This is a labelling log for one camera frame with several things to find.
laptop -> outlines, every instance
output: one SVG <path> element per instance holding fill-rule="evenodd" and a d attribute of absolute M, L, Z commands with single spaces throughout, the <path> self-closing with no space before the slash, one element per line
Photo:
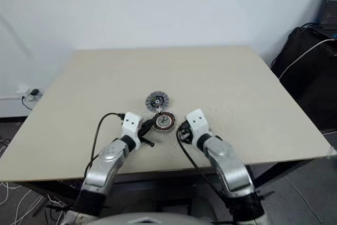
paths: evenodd
<path fill-rule="evenodd" d="M 320 22 L 313 29 L 328 38 L 337 39 L 337 0 L 325 0 Z"/>

laptop screen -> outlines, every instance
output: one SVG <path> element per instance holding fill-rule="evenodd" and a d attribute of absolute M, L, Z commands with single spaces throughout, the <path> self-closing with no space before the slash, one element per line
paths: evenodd
<path fill-rule="evenodd" d="M 337 26 L 337 0 L 325 0 L 320 25 L 322 27 Z"/>

black cable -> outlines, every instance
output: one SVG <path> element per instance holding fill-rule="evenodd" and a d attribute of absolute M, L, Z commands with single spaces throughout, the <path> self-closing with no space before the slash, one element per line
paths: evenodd
<path fill-rule="evenodd" d="M 211 224 L 237 224 L 235 221 L 212 221 Z"/>
<path fill-rule="evenodd" d="M 205 176 L 205 174 L 200 170 L 200 168 L 198 167 L 198 165 L 196 165 L 196 163 L 194 162 L 194 160 L 190 157 L 190 155 L 188 154 L 188 152 L 185 150 L 180 138 L 179 138 L 179 131 L 176 132 L 176 138 L 178 141 L 178 144 L 180 146 L 180 148 L 182 149 L 182 151 L 185 153 L 186 157 L 189 159 L 189 161 L 193 164 L 193 166 L 195 167 L 195 169 L 197 170 L 197 172 L 202 176 L 202 178 L 206 181 L 206 183 L 212 188 L 212 190 L 216 193 L 216 195 L 219 196 L 219 198 L 225 202 L 224 197 L 222 196 L 222 194 L 218 191 L 218 189 L 213 185 L 213 183 L 211 181 L 208 180 L 208 178 Z"/>
<path fill-rule="evenodd" d="M 88 169 L 89 169 L 90 166 L 90 162 L 87 164 L 87 166 L 85 167 L 85 170 L 84 170 L 84 178 L 86 177 L 86 174 L 88 173 Z"/>
<path fill-rule="evenodd" d="M 5 144 L 3 141 L 2 141 L 2 142 L 0 142 L 0 144 L 2 144 L 3 146 L 6 146 L 6 147 L 8 147 L 8 145 L 7 145 L 7 144 Z"/>
<path fill-rule="evenodd" d="M 50 216 L 51 220 L 57 221 L 57 218 L 54 218 L 54 217 L 53 217 L 53 213 L 52 213 L 53 207 L 54 207 L 54 206 L 53 206 L 53 203 L 51 202 L 51 207 L 49 208 L 49 216 Z"/>
<path fill-rule="evenodd" d="M 23 106 L 24 106 L 25 108 L 29 109 L 29 110 L 33 110 L 33 109 L 31 109 L 30 107 L 28 107 L 28 106 L 25 105 L 25 103 L 24 103 L 25 100 L 26 100 L 26 97 L 25 97 L 25 96 L 22 96 L 22 97 L 21 97 L 21 103 L 23 104 Z"/>
<path fill-rule="evenodd" d="M 84 177 L 86 176 L 86 173 L 88 171 L 88 169 L 93 165 L 93 161 L 94 161 L 94 153 L 95 153 L 95 147 L 96 147 L 96 142 L 97 142 L 97 137 L 98 137 L 98 133 L 100 131 L 100 127 L 102 125 L 103 120 L 108 117 L 109 115 L 116 115 L 119 118 L 121 118 L 122 120 L 125 118 L 125 114 L 124 113 L 107 113 L 106 115 L 104 115 L 100 122 L 98 123 L 97 129 L 96 129 L 96 133 L 95 133 L 95 137 L 94 137 L 94 142 L 93 142 L 93 147 L 91 149 L 91 156 L 90 156 L 90 162 L 87 165 L 87 167 L 85 168 L 85 173 L 84 173 Z"/>
<path fill-rule="evenodd" d="M 293 42 L 294 42 L 298 37 L 300 37 L 301 34 L 303 34 L 308 28 L 310 28 L 310 27 L 313 26 L 313 25 L 317 25 L 317 23 L 308 22 L 308 23 L 305 23 L 304 25 L 302 25 L 301 28 L 303 28 L 303 27 L 305 27 L 305 26 L 307 26 L 307 27 L 306 27 L 305 29 L 303 29 L 302 31 L 300 31 L 300 32 L 298 33 L 298 35 L 296 35 L 296 36 L 294 37 L 294 39 L 288 44 L 288 46 L 287 46 L 286 48 L 284 48 L 282 51 L 285 52 L 285 51 L 286 51 L 286 50 L 293 44 Z M 271 64 L 272 67 L 274 66 L 274 63 L 275 63 L 275 61 L 277 60 L 277 58 L 279 58 L 279 55 L 272 61 L 272 64 Z"/>
<path fill-rule="evenodd" d="M 46 209 L 44 209 L 44 218 L 46 218 L 46 223 L 49 225 Z"/>
<path fill-rule="evenodd" d="M 152 126 L 154 125 L 154 123 L 156 122 L 156 118 L 158 116 L 159 113 L 157 113 L 155 116 L 153 116 L 151 119 L 148 119 L 146 121 L 144 121 L 142 123 L 141 128 L 138 130 L 138 137 L 143 137 L 144 135 L 146 135 L 148 133 L 148 131 L 150 131 L 150 129 L 152 128 Z"/>

black backpack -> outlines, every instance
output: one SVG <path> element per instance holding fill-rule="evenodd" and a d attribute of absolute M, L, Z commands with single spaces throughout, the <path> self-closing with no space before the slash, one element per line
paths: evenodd
<path fill-rule="evenodd" d="M 312 28 L 295 28 L 273 61 L 273 73 L 280 77 L 304 52 L 325 39 Z M 280 82 L 318 129 L 337 129 L 337 42 L 324 42 L 309 51 Z"/>

power outlet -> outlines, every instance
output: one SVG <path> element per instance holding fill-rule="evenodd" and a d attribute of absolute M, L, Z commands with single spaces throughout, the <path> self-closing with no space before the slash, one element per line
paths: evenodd
<path fill-rule="evenodd" d="M 31 95 L 31 92 L 34 89 L 38 89 L 39 93 L 36 94 L 36 95 Z M 30 87 L 26 90 L 26 92 L 23 96 L 25 96 L 27 101 L 39 101 L 42 97 L 41 88 L 40 87 Z"/>

